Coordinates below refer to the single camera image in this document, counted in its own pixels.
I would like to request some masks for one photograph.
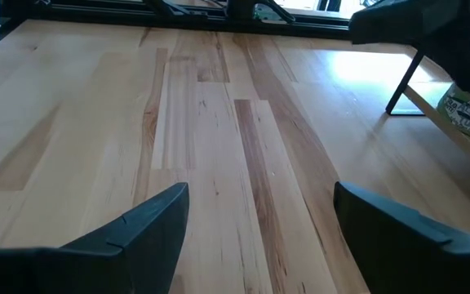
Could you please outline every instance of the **black bar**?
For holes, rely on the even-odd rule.
[[[253,20],[255,0],[228,0],[226,15],[232,20]]]
[[[420,64],[424,56],[425,54],[423,53],[423,51],[418,50],[416,52],[415,58],[413,58],[413,61],[411,61],[411,64],[409,65],[409,68],[406,71],[406,74],[404,74],[404,77],[401,79],[400,84],[398,84],[397,89],[395,90],[394,94],[392,94],[388,106],[386,106],[385,108],[385,111],[389,115],[422,115],[422,113],[418,110],[394,110],[394,108],[397,105],[400,96],[406,90],[407,84],[411,80],[411,77],[413,77],[413,74],[415,73],[416,69],[418,68],[418,65]]]
[[[319,11],[325,11],[327,7],[327,2],[328,0],[319,0],[320,2],[318,3],[318,10]]]
[[[111,25],[136,25],[173,29],[194,29],[234,33],[261,33],[307,38],[348,39],[347,25],[303,23],[300,17],[294,24],[269,24],[259,20],[231,20],[217,16],[219,8],[182,6],[195,14],[205,12],[207,17],[193,16],[164,17],[144,10],[117,9],[105,7],[81,7],[76,5],[52,4],[49,7],[31,7],[29,18],[41,20],[75,21]]]

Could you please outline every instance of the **black bracket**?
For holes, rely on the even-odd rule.
[[[425,54],[423,51],[418,50],[416,52],[415,58],[411,61],[411,64],[409,65],[409,68],[406,71],[406,74],[404,74],[404,77],[401,79],[400,84],[398,84],[397,89],[395,90],[394,94],[392,94],[391,100],[388,103],[388,106],[385,108],[385,112],[388,113],[389,115],[403,115],[403,116],[423,116],[424,114],[417,109],[394,109],[395,106],[397,105],[398,100],[400,99],[400,96],[404,93],[404,91],[407,88],[407,84],[411,80],[411,77],[413,77],[413,74],[415,73],[416,69],[418,68],[418,65],[420,62],[422,62],[423,57]]]
[[[157,16],[192,16],[192,17],[207,17],[207,14],[194,13],[172,2],[165,0],[143,0]]]

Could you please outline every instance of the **black metal frame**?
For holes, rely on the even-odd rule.
[[[335,11],[338,12],[340,11],[340,5],[342,4],[342,0],[330,0],[329,3],[327,4],[327,10],[328,11]]]
[[[284,23],[254,19],[252,7],[271,7]],[[280,34],[309,38],[349,39],[349,20],[290,15],[271,0],[228,0],[225,8],[175,5],[166,0],[7,0],[2,15],[111,25],[199,29],[234,33]]]
[[[328,2],[329,2],[329,0],[319,0],[317,9],[319,11],[324,11],[327,7]]]
[[[23,18],[14,17],[9,19],[5,24],[0,27],[0,41],[5,38],[11,31],[23,23]]]
[[[398,84],[397,89],[395,90],[394,94],[392,94],[391,100],[388,102],[388,105],[385,108],[385,112],[389,115],[403,115],[403,116],[423,116],[424,114],[417,109],[395,109],[398,100],[400,99],[401,95],[407,88],[407,84],[411,80],[411,77],[415,73],[416,69],[422,59],[425,57],[425,54],[422,50],[418,50],[416,52],[415,57],[411,61],[409,68],[407,69],[404,77],[401,79],[400,84]]]

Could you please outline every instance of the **wooden shelf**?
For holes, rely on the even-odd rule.
[[[437,111],[438,101],[450,89],[451,85],[451,82],[413,82],[409,84],[404,93],[456,145],[470,154],[470,137],[464,135]]]

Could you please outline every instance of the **wood grain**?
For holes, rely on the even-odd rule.
[[[30,175],[44,154],[51,138],[56,106],[0,163],[0,191],[19,191],[28,183]]]
[[[274,292],[336,293],[268,102],[235,105]]]
[[[172,293],[367,293],[335,181],[470,233],[469,154],[384,114],[414,53],[27,20],[0,42],[0,247],[63,245],[187,181]]]
[[[250,173],[251,192],[255,200],[260,232],[266,250],[273,293],[286,293],[287,264],[284,253],[284,238],[278,223],[275,204],[271,195],[264,155],[259,146],[259,137],[253,123],[251,106],[247,100],[236,100],[237,117],[241,128],[246,164]]]
[[[406,89],[406,95],[457,145],[470,154],[470,137],[458,131],[437,111],[440,99],[449,91],[450,82],[414,82]]]
[[[240,40],[260,99],[268,100],[295,170],[299,187],[317,228],[337,288],[342,293],[366,292],[366,284],[339,231],[332,207],[338,175],[326,151],[281,80],[273,74],[269,56],[258,37]]]
[[[157,128],[167,56],[167,49],[157,49],[155,55],[155,73],[151,85],[152,89],[148,102],[144,107],[143,135],[141,137],[142,147],[140,151],[139,169],[137,170],[137,179],[135,180],[134,207],[144,202],[148,197],[149,171],[152,167],[153,142],[155,141],[155,131]]]

